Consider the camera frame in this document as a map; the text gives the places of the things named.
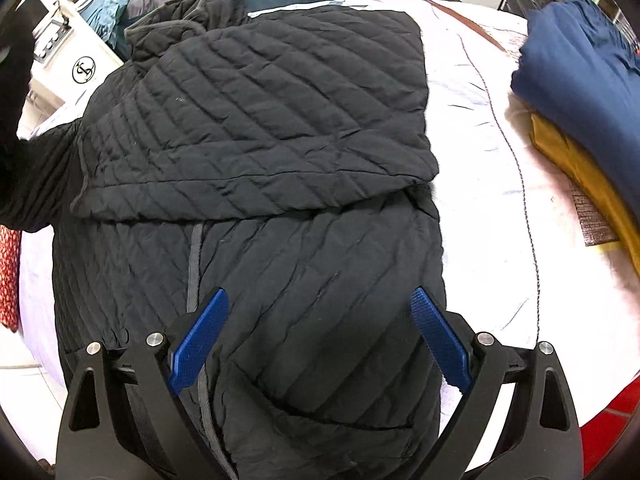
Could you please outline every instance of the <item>brown fabric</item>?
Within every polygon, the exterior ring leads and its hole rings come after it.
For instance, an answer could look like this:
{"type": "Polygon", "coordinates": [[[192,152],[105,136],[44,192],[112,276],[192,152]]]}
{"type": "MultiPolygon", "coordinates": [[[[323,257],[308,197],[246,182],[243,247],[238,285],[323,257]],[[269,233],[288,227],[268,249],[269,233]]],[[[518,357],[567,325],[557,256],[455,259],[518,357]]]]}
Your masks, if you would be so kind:
{"type": "Polygon", "coordinates": [[[466,18],[465,16],[462,16],[462,14],[457,13],[455,10],[449,9],[449,7],[445,7],[442,6],[439,3],[434,2],[433,0],[427,0],[432,6],[436,7],[436,9],[440,9],[442,12],[446,12],[449,16],[453,16],[454,18],[456,18],[460,23],[463,23],[463,25],[466,25],[468,28],[470,28],[472,31],[478,33],[480,36],[482,36],[483,38],[485,38],[489,43],[491,43],[492,45],[498,47],[501,51],[503,52],[507,52],[505,50],[505,48],[498,43],[496,40],[494,40],[494,38],[492,38],[482,27],[480,27],[480,25],[478,25],[476,22],[472,22],[470,19],[466,18]]]}
{"type": "Polygon", "coordinates": [[[12,332],[18,330],[18,266],[20,231],[0,226],[0,323],[12,332]]]}

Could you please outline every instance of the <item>bed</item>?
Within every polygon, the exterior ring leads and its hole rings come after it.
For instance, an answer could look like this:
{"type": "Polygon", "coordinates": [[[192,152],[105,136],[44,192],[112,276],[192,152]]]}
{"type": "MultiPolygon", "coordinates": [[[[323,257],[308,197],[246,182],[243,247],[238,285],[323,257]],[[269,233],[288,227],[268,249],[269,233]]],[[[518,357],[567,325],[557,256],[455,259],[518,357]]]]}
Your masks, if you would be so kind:
{"type": "MultiPolygon", "coordinates": [[[[332,4],[401,10],[420,26],[430,85],[427,135],[440,165],[433,192],[447,307],[507,345],[533,348],[551,341],[585,424],[640,370],[640,278],[589,199],[532,146],[531,113],[510,90],[526,20],[456,2],[332,4]],[[479,27],[474,30],[447,9],[479,27]]],[[[80,116],[87,97],[41,130],[80,116]]],[[[24,234],[20,312],[28,347],[62,382],[50,260],[42,258],[50,258],[51,237],[48,230],[24,234]]],[[[446,384],[441,393],[442,430],[460,394],[446,384]]],[[[470,466],[490,458],[509,402],[505,386],[470,466]]]]}

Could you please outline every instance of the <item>black quilted jacket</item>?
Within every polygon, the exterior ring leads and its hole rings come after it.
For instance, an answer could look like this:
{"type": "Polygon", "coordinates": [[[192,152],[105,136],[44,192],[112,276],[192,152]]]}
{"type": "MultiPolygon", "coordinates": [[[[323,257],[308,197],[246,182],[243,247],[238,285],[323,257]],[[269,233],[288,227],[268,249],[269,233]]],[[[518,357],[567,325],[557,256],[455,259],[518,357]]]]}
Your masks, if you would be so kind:
{"type": "Polygon", "coordinates": [[[67,380],[89,342],[143,341],[221,286],[230,317],[182,402],[225,468],[408,478],[441,382],[411,292],[445,303],[418,26],[177,0],[128,37],[82,119],[4,158],[0,221],[55,229],[67,380]]]}

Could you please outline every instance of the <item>bolt head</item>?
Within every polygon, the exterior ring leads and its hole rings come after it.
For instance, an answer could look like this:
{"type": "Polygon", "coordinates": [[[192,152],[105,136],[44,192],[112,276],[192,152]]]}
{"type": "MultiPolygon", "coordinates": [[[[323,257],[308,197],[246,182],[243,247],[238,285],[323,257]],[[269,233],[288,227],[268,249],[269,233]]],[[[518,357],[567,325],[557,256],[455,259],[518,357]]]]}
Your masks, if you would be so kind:
{"type": "Polygon", "coordinates": [[[153,332],[146,337],[146,344],[149,346],[158,346],[164,341],[164,335],[159,332],[153,332]]]}
{"type": "Polygon", "coordinates": [[[483,346],[491,346],[495,343],[495,338],[488,332],[481,332],[478,334],[478,342],[483,346]]]}
{"type": "Polygon", "coordinates": [[[86,352],[89,355],[95,355],[100,351],[101,348],[102,348],[102,345],[100,345],[100,343],[98,343],[97,341],[94,341],[93,343],[89,343],[87,345],[86,352]]]}
{"type": "Polygon", "coordinates": [[[551,343],[547,343],[546,341],[542,341],[538,348],[544,355],[551,355],[554,352],[554,347],[551,343]]]}

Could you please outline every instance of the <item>blue gripper pad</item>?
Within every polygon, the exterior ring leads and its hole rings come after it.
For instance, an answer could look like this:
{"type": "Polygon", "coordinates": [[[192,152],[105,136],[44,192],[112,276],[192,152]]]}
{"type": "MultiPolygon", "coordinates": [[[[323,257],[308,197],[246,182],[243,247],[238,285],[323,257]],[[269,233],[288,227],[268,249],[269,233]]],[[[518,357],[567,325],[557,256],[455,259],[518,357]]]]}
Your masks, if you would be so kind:
{"type": "Polygon", "coordinates": [[[226,292],[220,289],[204,307],[174,352],[168,384],[176,395],[187,386],[191,386],[198,378],[200,369],[218,339],[228,315],[229,298],[226,292]]]}
{"type": "Polygon", "coordinates": [[[411,296],[411,316],[447,384],[457,387],[464,395],[472,384],[469,355],[438,307],[421,287],[416,288],[411,296]]]}

